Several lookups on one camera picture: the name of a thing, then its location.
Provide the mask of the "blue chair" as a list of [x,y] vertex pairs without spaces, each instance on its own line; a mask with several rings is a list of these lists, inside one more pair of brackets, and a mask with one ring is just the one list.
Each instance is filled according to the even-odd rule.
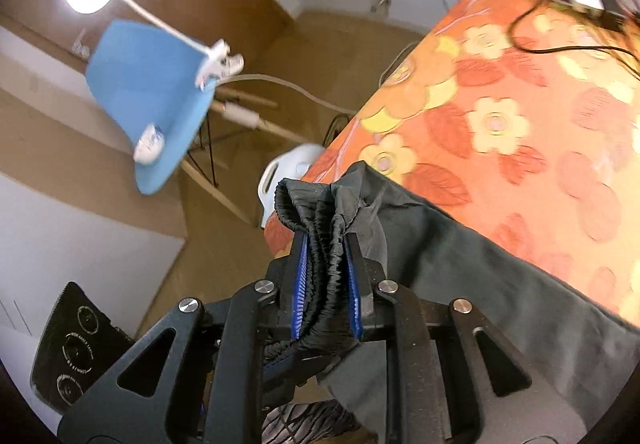
[[214,84],[195,85],[203,60],[201,52],[171,34],[124,20],[104,30],[89,60],[88,87],[130,143],[137,144],[150,125],[164,135],[157,160],[134,166],[144,195],[157,193],[178,168],[213,101]]

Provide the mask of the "dark green pants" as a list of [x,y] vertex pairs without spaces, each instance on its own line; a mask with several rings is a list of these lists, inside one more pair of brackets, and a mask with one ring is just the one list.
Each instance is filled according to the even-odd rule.
[[[308,234],[302,334],[265,352],[278,379],[303,360],[386,443],[634,443],[639,331],[368,165],[332,184],[280,181],[280,222]],[[348,320],[344,238],[382,265],[385,339]]]

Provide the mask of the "black power adapter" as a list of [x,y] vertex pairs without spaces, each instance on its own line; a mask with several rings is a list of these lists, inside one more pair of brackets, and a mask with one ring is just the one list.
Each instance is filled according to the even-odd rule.
[[618,0],[600,0],[602,12],[599,16],[599,24],[607,30],[621,33],[624,29],[627,15]]

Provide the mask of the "white plastic object under bed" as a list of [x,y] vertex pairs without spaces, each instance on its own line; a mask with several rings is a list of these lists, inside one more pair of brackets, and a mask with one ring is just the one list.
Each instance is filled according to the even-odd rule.
[[282,179],[300,180],[326,149],[319,144],[304,143],[297,145],[275,159],[266,166],[257,186],[257,196],[262,204],[262,219],[260,227],[263,229],[269,217],[274,212],[274,193]]

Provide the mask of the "orange floral bed cover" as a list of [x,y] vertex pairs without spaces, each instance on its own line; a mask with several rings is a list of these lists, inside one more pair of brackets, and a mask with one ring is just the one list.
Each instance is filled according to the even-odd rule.
[[639,320],[639,27],[555,1],[459,0],[306,172],[362,160]]

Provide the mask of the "black device with round buttons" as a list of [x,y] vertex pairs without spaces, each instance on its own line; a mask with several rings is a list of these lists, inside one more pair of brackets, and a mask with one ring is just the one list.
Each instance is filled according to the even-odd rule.
[[44,326],[29,384],[63,414],[134,344],[134,339],[69,282]]

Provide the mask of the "white clip lamp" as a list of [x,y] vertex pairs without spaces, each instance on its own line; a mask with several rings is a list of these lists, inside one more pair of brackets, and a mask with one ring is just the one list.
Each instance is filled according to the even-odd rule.
[[[103,9],[111,0],[66,0],[70,8],[79,14],[93,14]],[[288,80],[263,74],[248,74],[242,73],[244,68],[243,56],[239,54],[233,54],[230,46],[226,41],[220,39],[211,46],[201,44],[186,34],[177,30],[177,28],[170,26],[168,23],[161,20],[155,14],[146,10],[140,4],[134,0],[120,0],[126,6],[128,6],[134,13],[145,19],[146,22],[153,24],[163,32],[170,36],[180,40],[191,49],[200,53],[203,56],[202,62],[198,67],[198,71],[195,76],[195,86],[198,88],[205,87],[206,84],[211,82],[217,82],[217,85],[222,86],[224,84],[232,84],[232,82],[269,82],[270,84],[277,85],[283,88],[288,88],[305,97],[311,102],[314,102],[322,108],[331,110],[338,114],[345,114],[352,116],[354,111],[348,108],[342,108],[341,106],[326,102],[303,87],[289,82]]]

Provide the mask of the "zebra striped trouser leg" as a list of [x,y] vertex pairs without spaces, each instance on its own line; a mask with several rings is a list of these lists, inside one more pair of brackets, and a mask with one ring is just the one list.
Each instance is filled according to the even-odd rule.
[[262,442],[314,443],[360,427],[356,417],[335,400],[286,404],[268,412],[262,423]]

